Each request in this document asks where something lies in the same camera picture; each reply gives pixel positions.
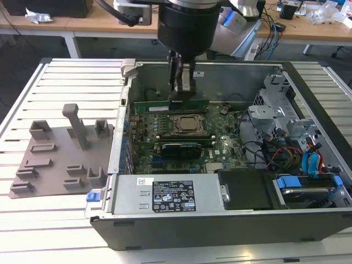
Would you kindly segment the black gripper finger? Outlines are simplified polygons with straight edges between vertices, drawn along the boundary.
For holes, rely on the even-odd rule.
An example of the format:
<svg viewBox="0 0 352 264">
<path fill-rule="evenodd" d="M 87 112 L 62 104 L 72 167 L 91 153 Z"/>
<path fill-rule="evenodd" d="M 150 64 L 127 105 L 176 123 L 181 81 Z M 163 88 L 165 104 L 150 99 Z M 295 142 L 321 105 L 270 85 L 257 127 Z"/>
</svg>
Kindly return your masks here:
<svg viewBox="0 0 352 264">
<path fill-rule="evenodd" d="M 196 95 L 194 80 L 195 58 L 184 58 L 176 52 L 169 52 L 169 101 L 183 102 Z"/>
</svg>

